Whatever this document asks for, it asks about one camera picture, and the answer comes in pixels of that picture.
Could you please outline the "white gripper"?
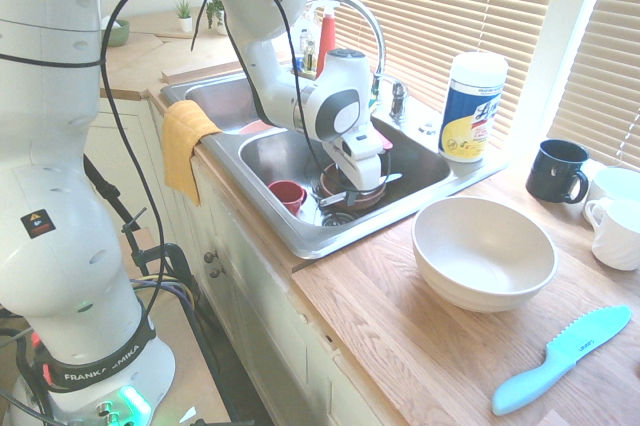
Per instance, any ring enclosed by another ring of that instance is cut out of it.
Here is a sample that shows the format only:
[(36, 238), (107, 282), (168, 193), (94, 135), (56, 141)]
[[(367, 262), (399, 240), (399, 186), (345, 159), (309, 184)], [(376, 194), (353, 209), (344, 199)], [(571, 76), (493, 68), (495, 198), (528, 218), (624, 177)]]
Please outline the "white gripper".
[[(374, 152), (364, 159), (352, 159), (337, 146), (323, 143), (323, 149), (344, 173), (347, 179), (360, 191), (366, 191), (366, 195), (377, 194), (381, 190), (381, 159), (382, 149)], [(358, 198), (358, 190), (345, 191), (345, 205), (351, 207)]]

